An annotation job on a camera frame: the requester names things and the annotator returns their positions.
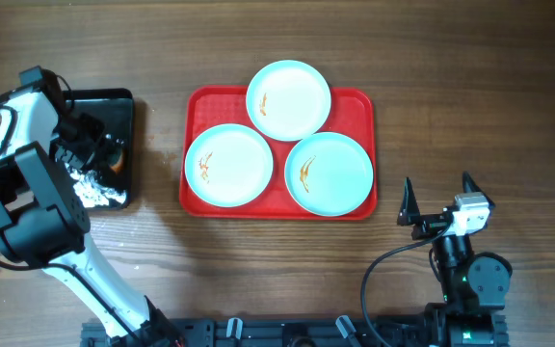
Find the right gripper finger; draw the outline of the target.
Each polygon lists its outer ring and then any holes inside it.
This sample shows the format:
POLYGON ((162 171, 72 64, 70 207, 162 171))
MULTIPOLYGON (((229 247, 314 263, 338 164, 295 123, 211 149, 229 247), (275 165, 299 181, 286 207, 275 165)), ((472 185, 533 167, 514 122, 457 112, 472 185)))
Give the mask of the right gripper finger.
POLYGON ((467 171, 462 173, 462 188, 465 193, 481 193, 486 198, 489 208, 495 207, 495 202, 476 184, 467 171))
POLYGON ((420 223, 421 214, 418 208, 415 194, 411 181, 408 177, 405 178, 404 195, 402 204, 398 212, 397 225, 398 226, 412 226, 420 223))

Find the green and orange sponge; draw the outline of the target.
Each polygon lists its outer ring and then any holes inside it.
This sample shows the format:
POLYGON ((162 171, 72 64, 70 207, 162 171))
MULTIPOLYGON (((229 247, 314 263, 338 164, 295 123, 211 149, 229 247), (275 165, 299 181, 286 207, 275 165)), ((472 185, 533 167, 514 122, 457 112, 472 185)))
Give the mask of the green and orange sponge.
POLYGON ((122 149, 118 149, 117 151, 112 151, 107 156, 107 164, 108 167, 115 173, 119 174, 125 162, 125 152, 122 149))

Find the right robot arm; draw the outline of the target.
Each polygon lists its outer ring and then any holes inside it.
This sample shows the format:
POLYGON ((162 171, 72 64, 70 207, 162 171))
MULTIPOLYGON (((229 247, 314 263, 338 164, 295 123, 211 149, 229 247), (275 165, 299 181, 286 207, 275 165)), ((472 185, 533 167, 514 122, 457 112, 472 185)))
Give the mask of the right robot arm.
POLYGON ((505 308, 513 268, 504 257, 476 254, 470 236, 484 230, 495 203, 462 174, 463 192, 436 214, 422 214, 411 181, 404 184, 397 224, 411 226, 414 241, 429 241, 442 304, 428 304, 422 313, 421 346, 508 346, 505 308))

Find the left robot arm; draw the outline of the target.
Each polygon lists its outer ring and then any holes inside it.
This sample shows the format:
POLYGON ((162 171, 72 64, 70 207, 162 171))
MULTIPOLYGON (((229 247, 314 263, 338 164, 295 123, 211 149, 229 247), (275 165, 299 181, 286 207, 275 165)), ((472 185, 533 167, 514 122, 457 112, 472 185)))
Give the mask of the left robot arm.
POLYGON ((134 99, 124 88, 72 89, 43 67, 0 96, 0 267, 41 270, 99 319, 109 346, 181 346, 177 327, 95 245, 75 185, 128 195, 134 99))

